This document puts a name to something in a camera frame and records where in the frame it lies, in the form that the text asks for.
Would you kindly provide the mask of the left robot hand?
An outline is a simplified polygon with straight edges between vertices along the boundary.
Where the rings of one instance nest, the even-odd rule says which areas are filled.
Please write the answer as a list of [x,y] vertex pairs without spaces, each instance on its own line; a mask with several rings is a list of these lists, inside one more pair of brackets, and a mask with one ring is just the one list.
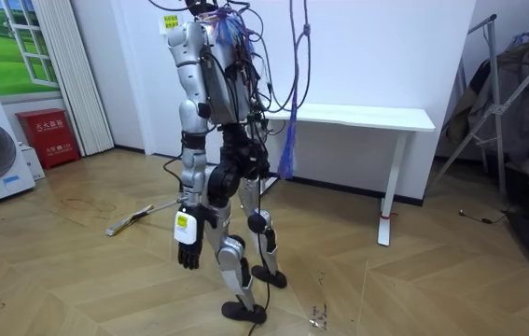
[[174,218],[174,239],[178,242],[177,261],[185,269],[200,267],[205,225],[216,227],[213,210],[203,205],[182,205]]

